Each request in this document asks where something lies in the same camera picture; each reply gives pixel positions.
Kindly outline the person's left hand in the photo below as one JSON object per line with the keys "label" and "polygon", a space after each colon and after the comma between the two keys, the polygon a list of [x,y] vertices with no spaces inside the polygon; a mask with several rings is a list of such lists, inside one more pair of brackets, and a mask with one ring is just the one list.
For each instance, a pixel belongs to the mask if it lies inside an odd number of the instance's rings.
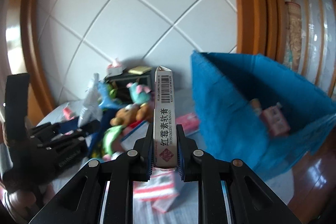
{"label": "person's left hand", "polygon": [[18,190],[8,194],[1,183],[1,223],[29,223],[41,209],[32,192]]}

